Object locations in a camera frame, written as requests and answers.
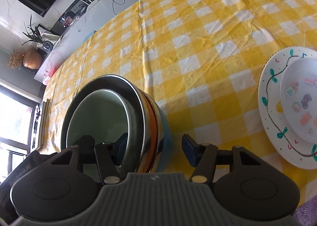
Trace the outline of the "red white box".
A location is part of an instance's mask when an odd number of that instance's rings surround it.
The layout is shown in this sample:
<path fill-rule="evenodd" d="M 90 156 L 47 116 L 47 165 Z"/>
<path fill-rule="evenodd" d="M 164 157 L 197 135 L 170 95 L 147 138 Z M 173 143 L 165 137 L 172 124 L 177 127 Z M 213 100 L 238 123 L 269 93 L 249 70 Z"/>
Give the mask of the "red white box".
<path fill-rule="evenodd" d="M 55 74 L 56 70 L 57 70 L 57 68 L 55 66 L 52 66 L 48 71 L 44 72 L 44 78 L 42 80 L 42 84 L 43 85 L 47 85 L 48 84 L 48 82 L 50 81 L 50 79 L 53 76 L 53 74 Z"/>

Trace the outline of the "golden round vase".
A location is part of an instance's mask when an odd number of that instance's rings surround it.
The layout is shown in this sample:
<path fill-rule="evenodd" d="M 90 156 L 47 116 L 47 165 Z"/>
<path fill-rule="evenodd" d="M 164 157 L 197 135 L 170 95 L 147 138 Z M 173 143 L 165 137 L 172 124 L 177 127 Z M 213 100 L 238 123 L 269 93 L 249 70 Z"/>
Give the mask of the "golden round vase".
<path fill-rule="evenodd" d="M 29 69 L 39 69 L 42 64 L 42 56 L 34 49 L 29 49 L 23 55 L 23 66 Z"/>

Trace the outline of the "steel bowl orange outside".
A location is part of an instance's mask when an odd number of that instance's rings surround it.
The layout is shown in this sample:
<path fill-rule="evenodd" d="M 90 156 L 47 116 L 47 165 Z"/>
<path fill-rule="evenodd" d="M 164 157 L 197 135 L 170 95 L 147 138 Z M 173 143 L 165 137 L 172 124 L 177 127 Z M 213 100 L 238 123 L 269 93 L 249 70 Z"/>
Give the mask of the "steel bowl orange outside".
<path fill-rule="evenodd" d="M 70 119 L 79 103 L 92 92 L 101 89 L 113 90 L 120 94 L 131 103 L 135 111 L 137 137 L 133 149 L 134 162 L 125 164 L 122 177 L 125 177 L 129 172 L 150 172 L 158 147 L 158 124 L 155 112 L 146 97 L 146 93 L 139 90 L 127 79 L 118 75 L 97 77 L 87 83 L 78 92 L 72 100 L 64 118 L 61 133 L 61 147 L 63 149 L 69 147 L 66 143 L 67 129 Z"/>

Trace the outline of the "small white sticker plate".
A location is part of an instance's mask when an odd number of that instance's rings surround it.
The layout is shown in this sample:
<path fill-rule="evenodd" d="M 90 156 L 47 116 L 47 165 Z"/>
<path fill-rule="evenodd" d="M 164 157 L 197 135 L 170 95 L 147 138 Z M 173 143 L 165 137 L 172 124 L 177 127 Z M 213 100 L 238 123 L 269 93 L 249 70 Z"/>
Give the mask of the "small white sticker plate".
<path fill-rule="evenodd" d="M 287 65 L 280 83 L 286 120 L 307 142 L 316 143 L 316 60 L 297 58 Z"/>

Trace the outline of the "white fruity painted plate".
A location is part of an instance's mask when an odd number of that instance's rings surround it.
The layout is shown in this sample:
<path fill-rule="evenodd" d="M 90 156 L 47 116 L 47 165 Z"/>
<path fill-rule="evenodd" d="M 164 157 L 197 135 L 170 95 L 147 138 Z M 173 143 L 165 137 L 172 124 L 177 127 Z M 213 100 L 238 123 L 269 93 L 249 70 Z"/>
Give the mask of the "white fruity painted plate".
<path fill-rule="evenodd" d="M 280 96 L 281 77 L 287 65 L 297 58 L 316 60 L 316 51 L 287 47 L 266 63 L 258 86 L 258 108 L 265 132 L 272 145 L 289 163 L 302 169 L 316 169 L 316 143 L 300 138 L 286 120 Z"/>

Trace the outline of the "pale green ceramic bowl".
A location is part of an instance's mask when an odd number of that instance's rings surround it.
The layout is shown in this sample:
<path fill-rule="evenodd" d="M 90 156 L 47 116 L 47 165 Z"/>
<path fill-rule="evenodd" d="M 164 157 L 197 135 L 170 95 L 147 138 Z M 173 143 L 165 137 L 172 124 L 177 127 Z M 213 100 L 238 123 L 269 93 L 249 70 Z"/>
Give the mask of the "pale green ceramic bowl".
<path fill-rule="evenodd" d="M 126 151 L 120 166 L 120 178 L 126 163 L 133 163 L 137 131 L 131 103 L 113 90 L 96 90 L 85 97 L 75 109 L 67 129 L 66 143 L 77 145 L 82 164 L 96 164 L 94 147 L 103 142 L 114 143 L 128 133 Z"/>

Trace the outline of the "steel bowl blue outside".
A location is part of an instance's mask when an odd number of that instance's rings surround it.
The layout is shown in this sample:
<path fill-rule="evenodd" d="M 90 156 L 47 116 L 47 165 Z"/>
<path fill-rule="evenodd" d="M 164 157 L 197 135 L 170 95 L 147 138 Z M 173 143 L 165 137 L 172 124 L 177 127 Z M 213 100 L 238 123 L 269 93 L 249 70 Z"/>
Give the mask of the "steel bowl blue outside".
<path fill-rule="evenodd" d="M 153 162 L 153 167 L 150 172 L 161 173 L 166 169 L 172 154 L 171 133 L 167 118 L 163 111 L 159 108 L 158 104 L 152 99 L 151 96 L 146 94 L 146 97 L 151 103 L 158 124 L 158 147 Z"/>

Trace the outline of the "teal plastic step stool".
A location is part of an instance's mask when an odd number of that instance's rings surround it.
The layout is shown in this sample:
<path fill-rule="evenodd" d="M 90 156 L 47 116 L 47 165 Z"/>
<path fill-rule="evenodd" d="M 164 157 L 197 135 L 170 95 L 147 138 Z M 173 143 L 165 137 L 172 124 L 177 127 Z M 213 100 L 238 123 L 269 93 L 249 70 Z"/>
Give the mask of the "teal plastic step stool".
<path fill-rule="evenodd" d="M 96 33 L 96 30 L 91 31 L 83 40 L 83 43 L 87 42 L 94 34 Z"/>

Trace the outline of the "green potted plant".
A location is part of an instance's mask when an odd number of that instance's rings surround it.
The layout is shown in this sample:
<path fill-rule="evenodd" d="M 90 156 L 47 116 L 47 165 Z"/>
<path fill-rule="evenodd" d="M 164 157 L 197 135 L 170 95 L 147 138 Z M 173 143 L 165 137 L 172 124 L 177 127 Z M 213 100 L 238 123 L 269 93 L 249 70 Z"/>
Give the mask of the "green potted plant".
<path fill-rule="evenodd" d="M 35 26 L 34 28 L 32 27 L 32 16 L 30 16 L 30 25 L 28 27 L 24 25 L 24 27 L 26 32 L 23 32 L 23 34 L 28 38 L 28 40 L 24 42 L 24 44 L 26 44 L 27 42 L 39 43 L 47 52 L 51 52 L 53 50 L 53 43 L 45 40 L 41 36 L 40 31 L 38 30 L 38 26 Z"/>

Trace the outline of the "yellow white checkered tablecloth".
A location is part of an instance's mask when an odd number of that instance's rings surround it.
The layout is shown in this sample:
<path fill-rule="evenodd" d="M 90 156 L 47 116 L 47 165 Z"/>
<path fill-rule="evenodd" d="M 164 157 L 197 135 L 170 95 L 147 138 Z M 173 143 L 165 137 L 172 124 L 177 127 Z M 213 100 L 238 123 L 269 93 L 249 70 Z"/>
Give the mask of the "yellow white checkered tablecloth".
<path fill-rule="evenodd" d="M 264 132 L 257 89 L 267 60 L 290 46 L 316 48 L 316 0 L 139 0 L 106 23 L 55 72 L 44 152 L 61 150 L 63 120 L 78 91 L 104 74 L 125 77 L 157 102 L 173 137 L 167 171 L 193 169 L 181 138 L 241 145 L 289 176 L 301 202 L 316 170 L 295 167 Z"/>

